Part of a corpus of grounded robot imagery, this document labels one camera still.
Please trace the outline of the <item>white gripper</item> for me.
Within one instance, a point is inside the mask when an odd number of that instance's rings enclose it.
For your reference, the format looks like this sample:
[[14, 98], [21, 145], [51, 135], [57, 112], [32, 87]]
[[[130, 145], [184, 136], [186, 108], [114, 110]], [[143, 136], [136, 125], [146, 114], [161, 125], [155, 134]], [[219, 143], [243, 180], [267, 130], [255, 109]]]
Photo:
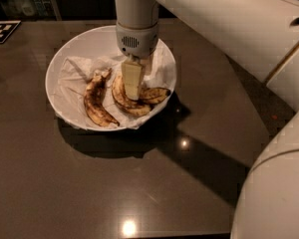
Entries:
[[152, 70], [153, 51], [158, 42], [158, 24], [149, 28], [134, 29], [116, 24], [117, 44], [127, 56], [122, 62], [122, 75], [125, 92], [129, 99], [136, 101], [141, 92], [144, 74]]

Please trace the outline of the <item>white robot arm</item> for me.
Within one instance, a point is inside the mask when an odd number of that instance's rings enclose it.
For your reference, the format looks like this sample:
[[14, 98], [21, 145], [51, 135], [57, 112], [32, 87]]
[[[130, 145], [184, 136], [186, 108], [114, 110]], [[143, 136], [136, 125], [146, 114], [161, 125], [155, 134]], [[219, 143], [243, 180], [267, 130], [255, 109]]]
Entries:
[[115, 0], [117, 31], [147, 33], [155, 5], [223, 52], [249, 98], [292, 111], [241, 187], [230, 239], [299, 239], [299, 0]]

